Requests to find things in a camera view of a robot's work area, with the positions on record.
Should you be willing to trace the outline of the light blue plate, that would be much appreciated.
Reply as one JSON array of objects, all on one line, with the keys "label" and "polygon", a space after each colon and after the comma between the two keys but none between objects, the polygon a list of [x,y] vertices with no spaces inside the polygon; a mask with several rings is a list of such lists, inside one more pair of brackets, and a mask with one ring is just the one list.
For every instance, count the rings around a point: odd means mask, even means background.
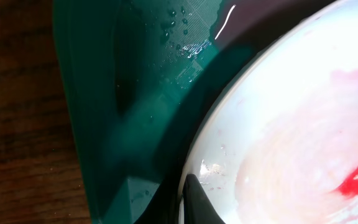
[{"label": "light blue plate", "polygon": [[335,1],[230,84],[183,169],[224,223],[358,223],[358,1]]}]

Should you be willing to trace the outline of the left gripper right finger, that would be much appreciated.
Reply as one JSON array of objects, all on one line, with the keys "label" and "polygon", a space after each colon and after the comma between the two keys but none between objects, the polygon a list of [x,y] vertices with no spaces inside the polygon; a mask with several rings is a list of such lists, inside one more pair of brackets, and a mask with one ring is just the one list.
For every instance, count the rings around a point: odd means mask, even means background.
[{"label": "left gripper right finger", "polygon": [[186,176],[183,199],[184,224],[225,224],[194,174]]}]

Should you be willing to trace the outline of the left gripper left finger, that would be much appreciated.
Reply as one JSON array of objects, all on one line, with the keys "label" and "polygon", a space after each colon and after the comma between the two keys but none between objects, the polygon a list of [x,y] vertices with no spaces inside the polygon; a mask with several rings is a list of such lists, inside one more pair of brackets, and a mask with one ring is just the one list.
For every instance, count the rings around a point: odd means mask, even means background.
[{"label": "left gripper left finger", "polygon": [[180,197],[177,186],[161,185],[135,224],[178,224]]}]

